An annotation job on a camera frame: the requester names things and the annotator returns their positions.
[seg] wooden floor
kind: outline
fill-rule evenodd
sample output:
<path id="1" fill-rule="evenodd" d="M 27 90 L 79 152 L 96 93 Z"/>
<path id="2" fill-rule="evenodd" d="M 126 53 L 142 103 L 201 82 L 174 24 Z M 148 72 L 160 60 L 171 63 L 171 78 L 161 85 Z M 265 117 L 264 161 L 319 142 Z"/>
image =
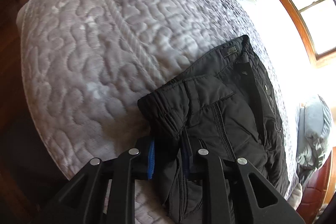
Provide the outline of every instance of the wooden floor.
<path id="1" fill-rule="evenodd" d="M 21 80 L 20 37 L 16 16 L 28 0 L 0 0 L 0 135 L 27 105 Z M 16 215 L 29 220 L 36 210 L 16 188 L 0 159 L 0 195 Z"/>

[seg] window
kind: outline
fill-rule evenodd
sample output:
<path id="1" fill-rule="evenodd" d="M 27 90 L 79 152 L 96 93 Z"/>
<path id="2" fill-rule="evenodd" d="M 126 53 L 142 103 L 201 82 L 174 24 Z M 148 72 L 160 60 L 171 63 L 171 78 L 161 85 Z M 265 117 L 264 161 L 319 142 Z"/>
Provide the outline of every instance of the window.
<path id="1" fill-rule="evenodd" d="M 310 63 L 322 67 L 336 59 L 335 0 L 280 0 L 292 18 Z"/>
<path id="2" fill-rule="evenodd" d="M 312 42 L 316 59 L 336 47 L 336 5 L 333 0 L 291 0 L 301 16 Z"/>

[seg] wooden window frame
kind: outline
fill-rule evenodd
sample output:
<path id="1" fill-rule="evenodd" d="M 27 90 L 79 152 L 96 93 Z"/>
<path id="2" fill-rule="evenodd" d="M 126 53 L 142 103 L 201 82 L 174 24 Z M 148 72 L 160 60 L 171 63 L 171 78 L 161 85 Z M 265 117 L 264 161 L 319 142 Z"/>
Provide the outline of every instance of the wooden window frame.
<path id="1" fill-rule="evenodd" d="M 322 54 L 316 54 L 310 32 L 292 0 L 280 0 L 280 2 L 288 12 L 298 30 L 312 66 L 320 68 L 330 64 L 332 59 L 336 58 L 336 47 Z"/>

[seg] black mechanism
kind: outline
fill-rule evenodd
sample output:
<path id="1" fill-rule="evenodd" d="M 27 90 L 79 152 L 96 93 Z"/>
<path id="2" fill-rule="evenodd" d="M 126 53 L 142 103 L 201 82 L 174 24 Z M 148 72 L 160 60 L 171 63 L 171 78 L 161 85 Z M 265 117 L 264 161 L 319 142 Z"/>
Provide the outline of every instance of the black mechanism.
<path id="1" fill-rule="evenodd" d="M 147 180 L 150 137 L 118 158 L 93 158 L 47 204 L 32 224 L 134 224 L 134 180 Z M 202 141 L 182 134 L 184 173 L 202 180 L 203 223 L 231 223 L 227 182 L 236 223 L 303 224 L 303 219 L 245 158 L 220 159 Z M 109 181 L 110 192 L 107 193 Z M 104 202 L 108 198 L 107 213 Z"/>

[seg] bed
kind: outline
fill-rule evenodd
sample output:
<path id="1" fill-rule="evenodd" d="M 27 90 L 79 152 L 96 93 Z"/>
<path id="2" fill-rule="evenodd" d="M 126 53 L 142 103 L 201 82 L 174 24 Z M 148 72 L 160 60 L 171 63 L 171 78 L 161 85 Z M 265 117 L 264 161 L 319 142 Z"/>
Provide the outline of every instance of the bed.
<path id="1" fill-rule="evenodd" d="M 273 84 L 289 180 L 284 198 L 291 195 L 298 112 L 284 101 L 267 50 L 236 0 L 30 0 L 17 25 L 28 107 L 68 179 L 91 158 L 115 158 L 149 133 L 138 99 L 247 34 Z M 137 182 L 135 195 L 137 223 L 171 223 L 150 183 Z"/>

